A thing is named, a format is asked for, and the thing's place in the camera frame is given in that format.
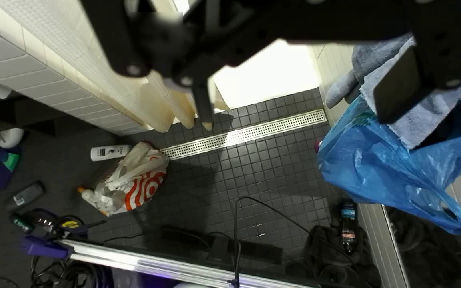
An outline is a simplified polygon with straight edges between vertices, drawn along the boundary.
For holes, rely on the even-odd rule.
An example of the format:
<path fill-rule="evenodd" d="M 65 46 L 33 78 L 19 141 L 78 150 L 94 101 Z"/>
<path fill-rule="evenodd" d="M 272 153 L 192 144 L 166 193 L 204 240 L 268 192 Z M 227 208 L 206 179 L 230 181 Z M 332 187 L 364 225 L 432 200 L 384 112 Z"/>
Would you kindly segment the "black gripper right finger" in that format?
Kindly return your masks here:
<path fill-rule="evenodd" d="M 372 88 L 380 123 L 393 123 L 435 89 L 461 86 L 461 0 L 403 0 L 414 45 Z"/>

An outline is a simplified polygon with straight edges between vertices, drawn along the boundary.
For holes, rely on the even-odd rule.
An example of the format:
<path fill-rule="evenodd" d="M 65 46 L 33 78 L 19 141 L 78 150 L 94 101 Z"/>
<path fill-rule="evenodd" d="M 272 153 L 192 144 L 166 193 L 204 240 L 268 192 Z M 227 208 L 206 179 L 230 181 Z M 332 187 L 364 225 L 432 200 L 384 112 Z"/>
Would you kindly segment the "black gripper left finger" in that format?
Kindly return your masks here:
<path fill-rule="evenodd" d="M 152 70 L 179 86 L 192 86 L 193 77 L 179 72 L 196 35 L 190 22 L 198 0 L 187 0 L 179 19 L 163 19 L 152 0 L 79 0 L 92 32 L 113 72 L 139 78 Z"/>

